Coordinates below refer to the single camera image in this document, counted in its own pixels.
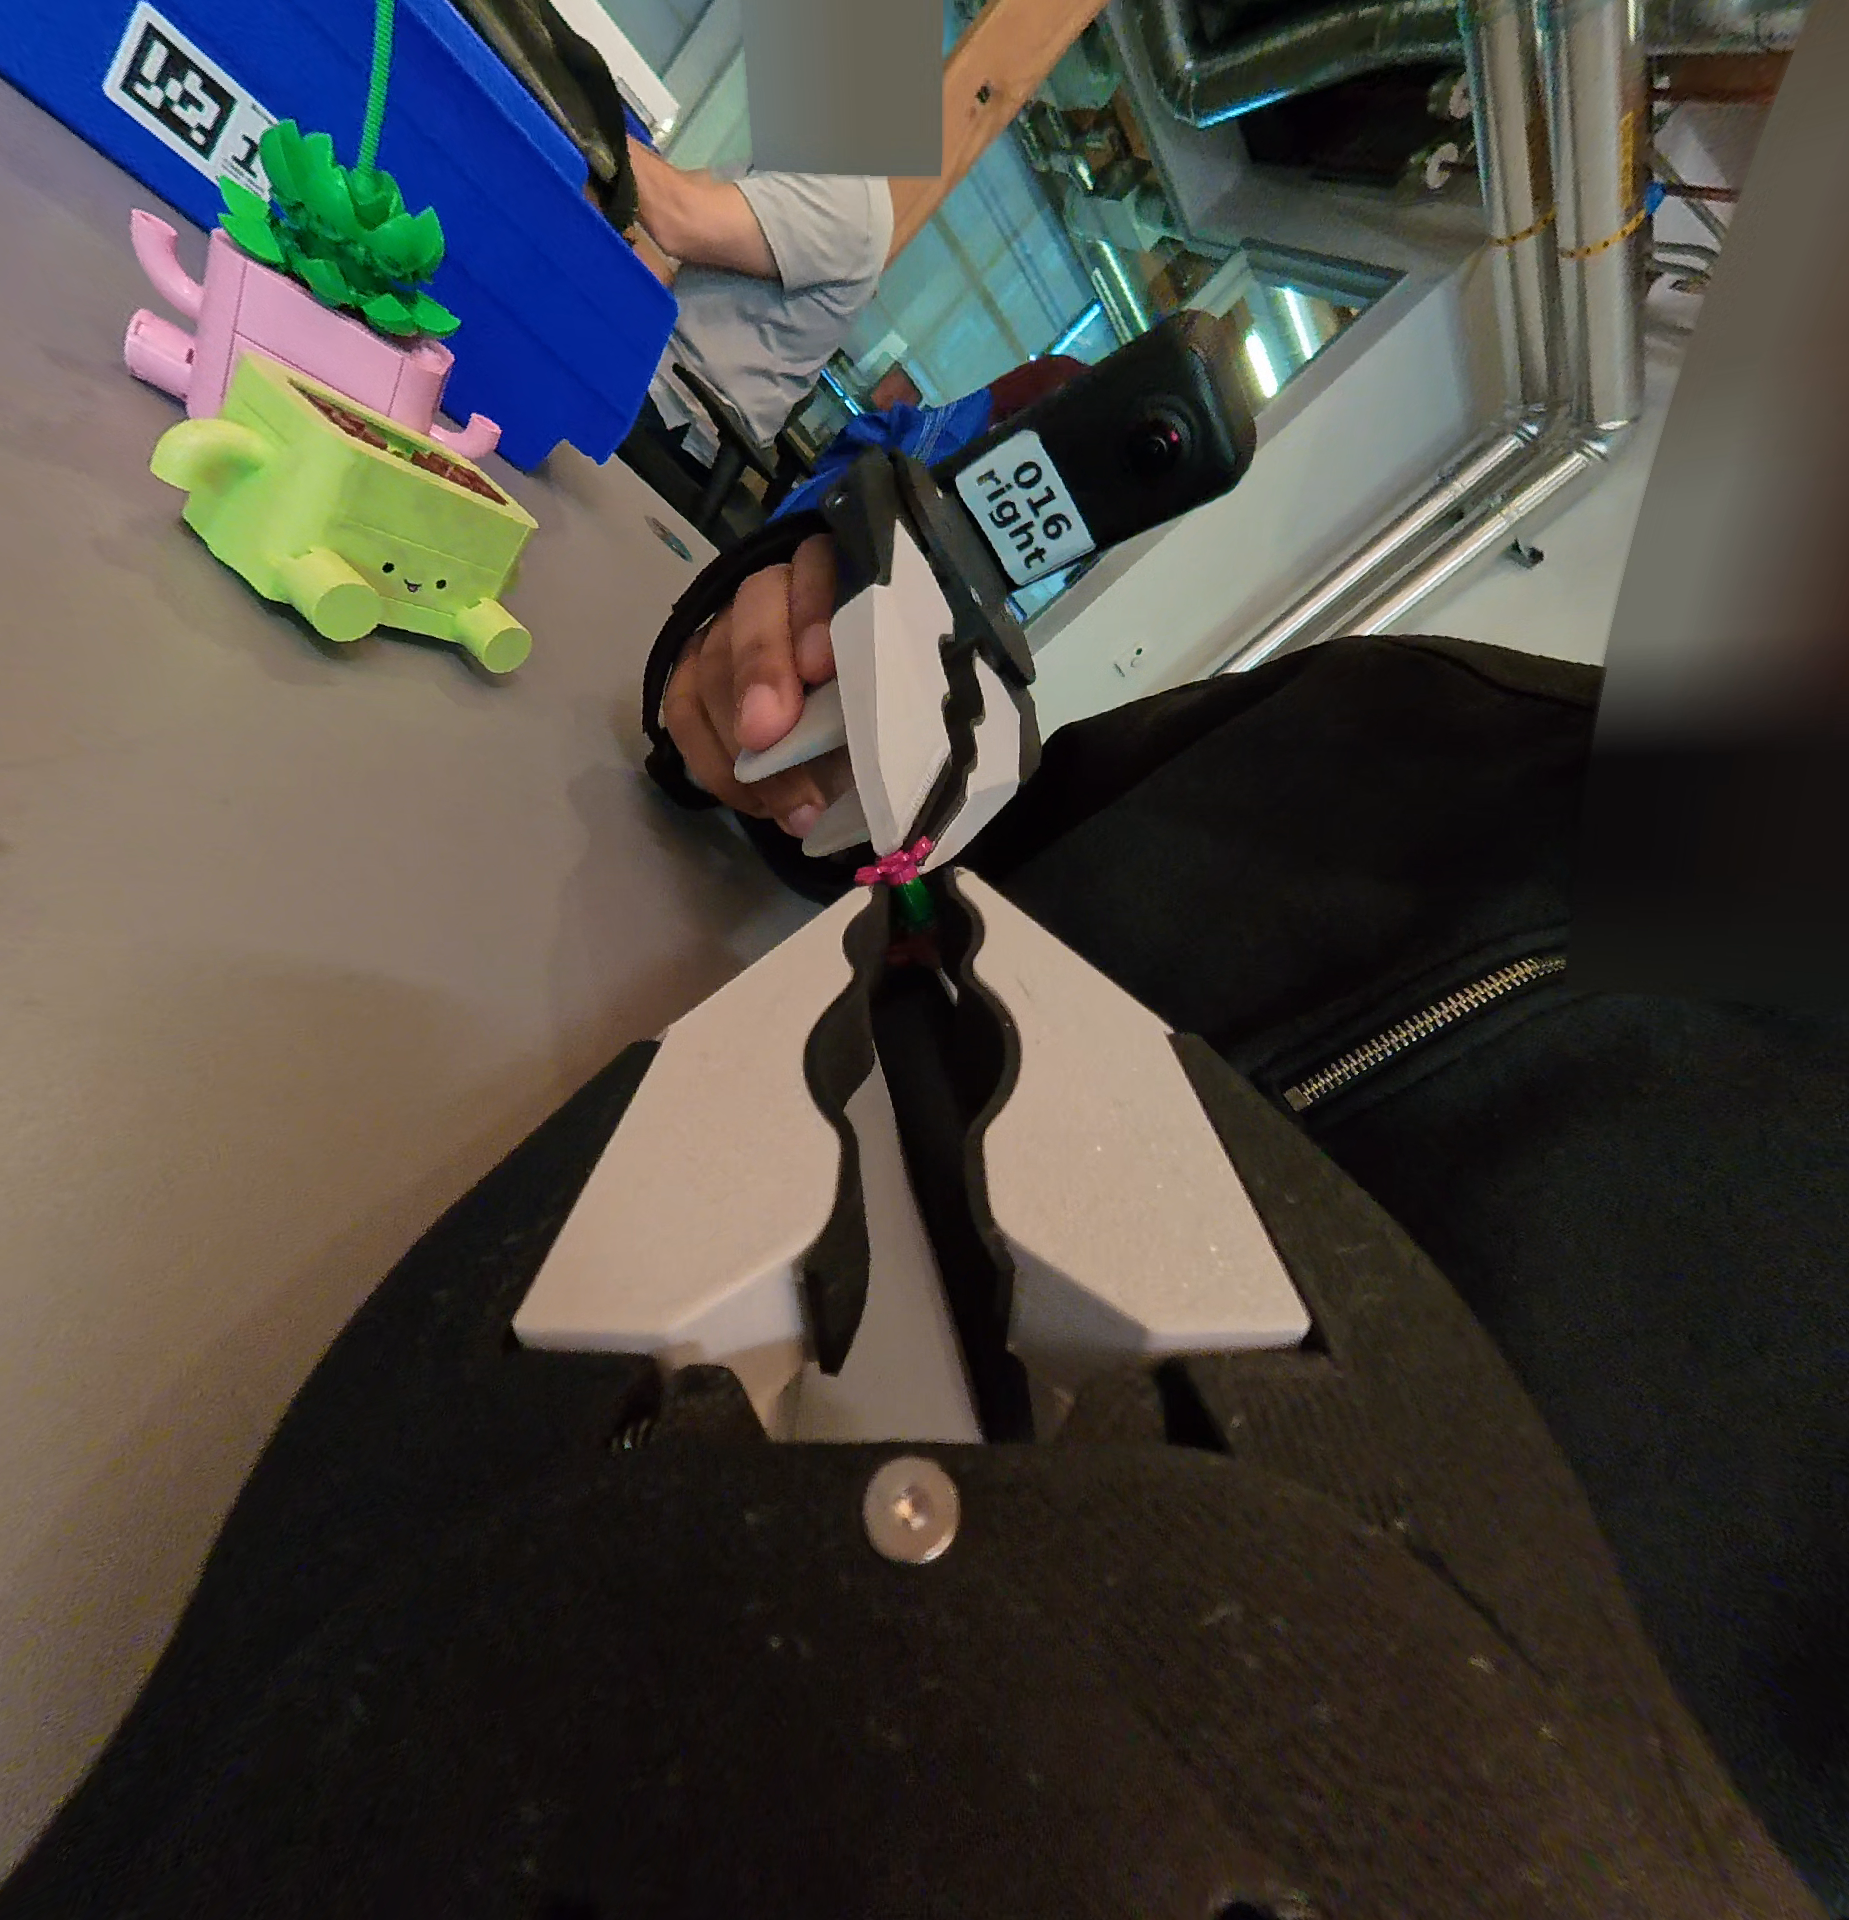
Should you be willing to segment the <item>lime green brick planter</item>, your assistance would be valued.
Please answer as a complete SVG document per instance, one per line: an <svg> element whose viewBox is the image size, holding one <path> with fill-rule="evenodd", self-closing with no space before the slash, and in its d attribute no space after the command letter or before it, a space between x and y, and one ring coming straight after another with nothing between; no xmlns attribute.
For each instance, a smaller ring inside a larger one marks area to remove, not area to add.
<svg viewBox="0 0 1849 1920"><path fill-rule="evenodd" d="M533 650L504 594L536 521L469 458L307 375L244 354L218 414L172 426L149 472L220 563L326 640L388 628L496 676Z"/></svg>

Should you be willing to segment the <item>person's right forearm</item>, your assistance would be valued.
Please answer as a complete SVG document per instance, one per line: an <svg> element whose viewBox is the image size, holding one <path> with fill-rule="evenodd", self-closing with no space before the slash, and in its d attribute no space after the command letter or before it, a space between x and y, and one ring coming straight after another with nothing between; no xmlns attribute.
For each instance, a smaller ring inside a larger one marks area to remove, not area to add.
<svg viewBox="0 0 1849 1920"><path fill-rule="evenodd" d="M1603 688L1330 640L1064 726L971 868L1175 1031L1297 1044L1562 947Z"/></svg>

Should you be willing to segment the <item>brown branch with pink flower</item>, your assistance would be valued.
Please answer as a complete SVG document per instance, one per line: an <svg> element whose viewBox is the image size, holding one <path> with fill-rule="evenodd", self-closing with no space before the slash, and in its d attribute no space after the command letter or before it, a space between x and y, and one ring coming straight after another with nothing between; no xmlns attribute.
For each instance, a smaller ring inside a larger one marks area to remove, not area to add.
<svg viewBox="0 0 1849 1920"><path fill-rule="evenodd" d="M887 899L887 963L894 968L940 968L940 918L927 881L934 841L927 835L857 868L854 885Z"/></svg>

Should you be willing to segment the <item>pink brick planter with succulent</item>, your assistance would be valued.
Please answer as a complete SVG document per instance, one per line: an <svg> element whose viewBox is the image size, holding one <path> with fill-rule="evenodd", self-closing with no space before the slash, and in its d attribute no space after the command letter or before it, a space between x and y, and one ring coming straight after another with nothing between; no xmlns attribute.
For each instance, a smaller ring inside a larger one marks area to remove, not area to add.
<svg viewBox="0 0 1849 1920"><path fill-rule="evenodd" d="M169 223L131 213L142 275L192 325L136 310L125 365L190 417L215 417L240 363L263 356L465 458L496 448L489 419L441 419L460 319L432 295L447 255L442 223L432 207L411 210L378 166L392 41L394 5L378 3L354 164L327 133L283 120L256 142L253 161L218 178L203 275L185 272Z"/></svg>

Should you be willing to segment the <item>blue plastic bin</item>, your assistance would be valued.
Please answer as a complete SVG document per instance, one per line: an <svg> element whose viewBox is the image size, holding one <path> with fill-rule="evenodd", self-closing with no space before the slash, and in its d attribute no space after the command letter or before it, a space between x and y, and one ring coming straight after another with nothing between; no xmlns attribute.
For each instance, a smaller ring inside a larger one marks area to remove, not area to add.
<svg viewBox="0 0 1849 1920"><path fill-rule="evenodd" d="M159 201L213 227L220 178L263 187L258 142L292 120L357 157L366 3L0 3L0 78ZM672 339L676 303L585 193L578 150L447 3L398 5L380 161L441 215L432 295L460 318L447 414L499 455L608 462Z"/></svg>

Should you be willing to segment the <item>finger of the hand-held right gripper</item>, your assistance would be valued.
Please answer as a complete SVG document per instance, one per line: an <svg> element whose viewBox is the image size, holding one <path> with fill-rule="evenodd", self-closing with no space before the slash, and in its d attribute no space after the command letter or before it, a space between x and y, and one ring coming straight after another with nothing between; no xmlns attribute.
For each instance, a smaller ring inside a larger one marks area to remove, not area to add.
<svg viewBox="0 0 1849 1920"><path fill-rule="evenodd" d="M809 859L870 848L957 859L986 825L986 661L953 635L927 552L898 532L889 579L832 620L852 789L802 841Z"/></svg>
<svg viewBox="0 0 1849 1920"><path fill-rule="evenodd" d="M960 862L1021 793L1042 758L1042 732L1031 694L1007 683L980 683L981 710L972 734L972 766L946 825L931 836L924 872Z"/></svg>

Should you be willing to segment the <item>person's right hand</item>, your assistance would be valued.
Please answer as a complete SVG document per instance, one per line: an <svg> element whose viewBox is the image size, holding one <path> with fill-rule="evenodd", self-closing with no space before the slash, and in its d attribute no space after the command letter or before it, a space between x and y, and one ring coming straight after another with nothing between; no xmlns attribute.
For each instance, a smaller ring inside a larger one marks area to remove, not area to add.
<svg viewBox="0 0 1849 1920"><path fill-rule="evenodd" d="M736 759L763 755L802 717L808 689L837 676L832 612L839 552L829 535L802 541L789 563L748 576L733 602L683 650L662 701L662 726L687 779L737 814L804 840L854 787L845 748L756 785Z"/></svg>

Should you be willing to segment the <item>blue striped cloth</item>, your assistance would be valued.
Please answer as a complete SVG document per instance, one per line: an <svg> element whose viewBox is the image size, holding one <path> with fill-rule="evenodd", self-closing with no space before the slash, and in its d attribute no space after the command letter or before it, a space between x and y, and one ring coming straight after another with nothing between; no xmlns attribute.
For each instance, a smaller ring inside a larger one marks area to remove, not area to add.
<svg viewBox="0 0 1849 1920"><path fill-rule="evenodd" d="M1000 398L980 387L942 406L906 406L859 414L819 451L809 474L769 512L781 519L813 512L828 489L868 453L904 453L929 469L957 464L1000 420L1007 419Z"/></svg>

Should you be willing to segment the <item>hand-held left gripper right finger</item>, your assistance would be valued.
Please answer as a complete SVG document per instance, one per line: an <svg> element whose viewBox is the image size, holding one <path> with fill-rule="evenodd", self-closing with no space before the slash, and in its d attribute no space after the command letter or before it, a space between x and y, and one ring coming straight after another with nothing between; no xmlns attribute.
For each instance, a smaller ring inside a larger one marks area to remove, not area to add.
<svg viewBox="0 0 1849 1920"><path fill-rule="evenodd" d="M1312 1315L1174 1031L972 872L940 899L967 1187L1033 1427L1132 1366L1301 1348Z"/></svg>

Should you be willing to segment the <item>silver wall pipes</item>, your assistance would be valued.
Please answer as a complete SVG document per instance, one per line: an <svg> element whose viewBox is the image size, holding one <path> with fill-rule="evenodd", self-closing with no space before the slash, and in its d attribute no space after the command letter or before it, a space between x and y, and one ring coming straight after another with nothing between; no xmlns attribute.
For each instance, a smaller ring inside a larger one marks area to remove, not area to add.
<svg viewBox="0 0 1849 1920"><path fill-rule="evenodd" d="M1459 5L1489 287L1508 373L1498 426L1255 637L1244 674L1330 637L1400 632L1532 537L1626 442L1644 406L1652 113L1646 9Z"/></svg>

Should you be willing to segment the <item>person's black jacket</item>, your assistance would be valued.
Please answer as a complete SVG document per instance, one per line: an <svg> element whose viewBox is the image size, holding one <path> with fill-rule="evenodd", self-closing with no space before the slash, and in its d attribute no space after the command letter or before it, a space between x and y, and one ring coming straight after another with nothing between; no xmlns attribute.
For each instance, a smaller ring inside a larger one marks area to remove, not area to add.
<svg viewBox="0 0 1849 1920"><path fill-rule="evenodd" d="M1592 994L1567 942L1210 1045L1455 1283L1730 1779L1849 1916L1849 1016Z"/></svg>

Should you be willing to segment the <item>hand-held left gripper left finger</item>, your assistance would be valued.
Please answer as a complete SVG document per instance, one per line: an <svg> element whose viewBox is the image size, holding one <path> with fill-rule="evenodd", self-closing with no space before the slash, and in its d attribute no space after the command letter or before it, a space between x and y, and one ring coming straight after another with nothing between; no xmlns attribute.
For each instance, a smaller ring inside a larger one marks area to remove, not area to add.
<svg viewBox="0 0 1849 1920"><path fill-rule="evenodd" d="M511 1329L553 1355L729 1370L775 1440L863 1315L845 1119L889 900L839 900L672 1022Z"/></svg>

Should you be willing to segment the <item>wooden beam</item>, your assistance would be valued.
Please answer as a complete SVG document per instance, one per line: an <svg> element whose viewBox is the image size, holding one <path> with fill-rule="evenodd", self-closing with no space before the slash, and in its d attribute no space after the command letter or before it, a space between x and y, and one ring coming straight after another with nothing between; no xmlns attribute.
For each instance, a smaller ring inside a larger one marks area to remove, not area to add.
<svg viewBox="0 0 1849 1920"><path fill-rule="evenodd" d="M889 263L929 225L1103 12L1104 3L986 3L962 29L942 65L940 170L889 183Z"/></svg>

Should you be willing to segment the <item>black bag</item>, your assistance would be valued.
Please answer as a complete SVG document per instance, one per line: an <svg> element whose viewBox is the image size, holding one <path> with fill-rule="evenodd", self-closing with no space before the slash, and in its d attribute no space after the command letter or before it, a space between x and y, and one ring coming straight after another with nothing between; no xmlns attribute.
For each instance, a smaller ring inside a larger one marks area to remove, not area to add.
<svg viewBox="0 0 1849 1920"><path fill-rule="evenodd" d="M623 96L602 56L548 3L489 3L482 16L504 65L578 150L602 219L629 233L640 212L639 185Z"/></svg>

